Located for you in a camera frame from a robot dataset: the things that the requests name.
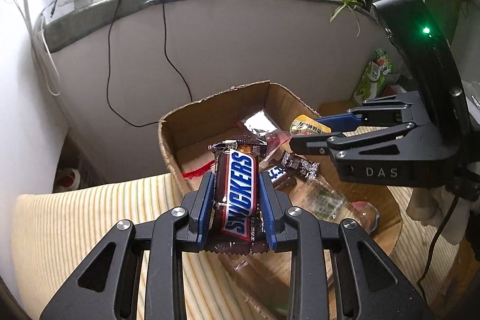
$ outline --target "red strip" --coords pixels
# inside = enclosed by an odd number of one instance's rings
[[[190,172],[183,172],[182,173],[182,176],[185,178],[185,179],[194,179],[194,178],[197,178],[199,176],[202,176],[203,174],[205,174],[207,171],[211,170],[212,169],[212,166],[215,164],[215,160],[211,160],[209,161],[206,165],[200,167],[200,168],[197,168],[196,170],[194,171],[190,171]]]

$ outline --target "small chocolate bar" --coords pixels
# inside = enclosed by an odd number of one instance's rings
[[[258,208],[258,158],[262,144],[247,143],[246,138],[209,147],[215,153],[216,174],[213,219],[204,250],[228,254],[269,250]]]
[[[293,170],[285,170],[279,164],[273,164],[266,169],[275,190],[294,185],[297,180],[293,176]]]
[[[319,163],[311,162],[294,153],[285,151],[280,160],[280,165],[286,169],[291,168],[302,178],[308,179],[317,176]]]

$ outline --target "metal screw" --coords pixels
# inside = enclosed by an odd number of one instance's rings
[[[290,206],[286,211],[290,216],[300,216],[302,210],[298,206]]]
[[[121,231],[124,231],[125,229],[128,229],[130,228],[130,221],[128,220],[120,220],[118,223],[117,223],[117,228],[120,229]]]
[[[357,228],[357,222],[352,219],[344,219],[342,222],[343,226],[347,229],[355,229]]]
[[[181,206],[172,209],[172,216],[174,217],[181,217],[185,214],[186,210],[183,209]]]
[[[458,97],[462,94],[462,89],[459,87],[452,87],[450,91],[448,91],[452,97]]]

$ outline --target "white cable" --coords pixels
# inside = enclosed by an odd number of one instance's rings
[[[37,47],[35,45],[35,40],[34,40],[34,35],[33,35],[33,32],[32,32],[32,26],[31,24],[27,21],[27,18],[25,16],[25,13],[23,12],[22,8],[20,7],[20,5],[18,4],[18,1],[17,0],[13,0],[13,2],[15,3],[15,6],[17,7],[18,11],[20,11],[20,14],[22,15],[22,18],[23,18],[23,22],[25,22],[25,26],[27,28],[27,32],[28,32],[28,36],[30,37],[30,45],[32,46],[32,52],[33,52],[33,58],[35,58],[35,60],[37,61],[38,65],[40,66],[40,70],[42,72],[42,75],[45,79],[45,84],[46,84],[46,88],[49,90],[49,93],[51,95],[53,95],[54,97],[58,97],[60,95],[60,90],[58,90],[57,93],[54,93],[51,88],[50,88],[50,85],[49,85],[49,72],[48,72],[48,69],[47,69],[47,66],[46,64],[44,64],[44,62],[42,60],[39,59],[39,55],[37,53]],[[53,62],[53,58],[51,56],[51,53],[50,53],[50,50],[49,50],[49,47],[47,45],[47,42],[45,41],[45,36],[43,34],[43,22],[44,22],[44,11],[45,9],[47,8],[45,7],[43,10],[42,10],[42,13],[41,13],[41,17],[42,17],[42,20],[41,20],[41,24],[40,24],[40,33],[42,35],[42,40],[43,40],[43,43],[44,43],[44,46],[45,46],[45,50],[46,50],[46,53],[49,55],[49,58],[50,58],[50,61],[51,61],[51,64],[52,64],[52,67],[53,69],[55,70],[55,73],[57,75],[57,79],[58,79],[58,86],[60,86],[60,74],[57,70],[57,67],[55,65],[55,63]]]

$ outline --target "cardboard box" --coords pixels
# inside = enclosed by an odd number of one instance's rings
[[[185,180],[182,172],[190,172],[213,160],[209,144],[223,141],[234,135],[245,134],[238,123],[248,114],[265,109],[283,130],[299,115],[318,118],[318,114],[305,105],[292,92],[275,83],[259,82],[232,88],[204,100],[188,104],[165,115],[159,125],[159,142],[167,167],[183,194],[197,190],[201,178]],[[309,157],[320,162],[320,173],[342,192],[350,202],[366,200],[378,209],[380,218],[373,238],[390,254],[401,229],[400,210],[385,186],[357,185],[341,182],[328,157]],[[290,282],[290,254],[255,254],[247,257],[219,256],[225,269],[249,299],[258,301],[284,318]],[[330,292],[331,304],[334,293]]]

